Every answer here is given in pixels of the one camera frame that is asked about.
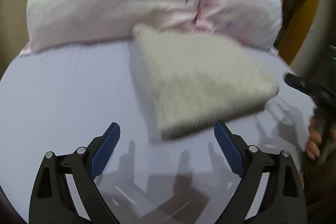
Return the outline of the person's right hand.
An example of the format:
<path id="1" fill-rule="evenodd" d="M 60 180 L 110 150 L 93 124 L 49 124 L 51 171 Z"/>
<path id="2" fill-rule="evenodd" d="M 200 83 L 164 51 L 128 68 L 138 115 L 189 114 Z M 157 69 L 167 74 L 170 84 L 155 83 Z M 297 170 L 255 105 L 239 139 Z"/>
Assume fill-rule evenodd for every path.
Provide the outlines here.
<path id="1" fill-rule="evenodd" d="M 322 143 L 322 136 L 317 132 L 315 126 L 315 117 L 311 117 L 310 125 L 308 127 L 309 139 L 306 143 L 306 154 L 309 159 L 318 159 L 321 155 L 318 145 Z"/>

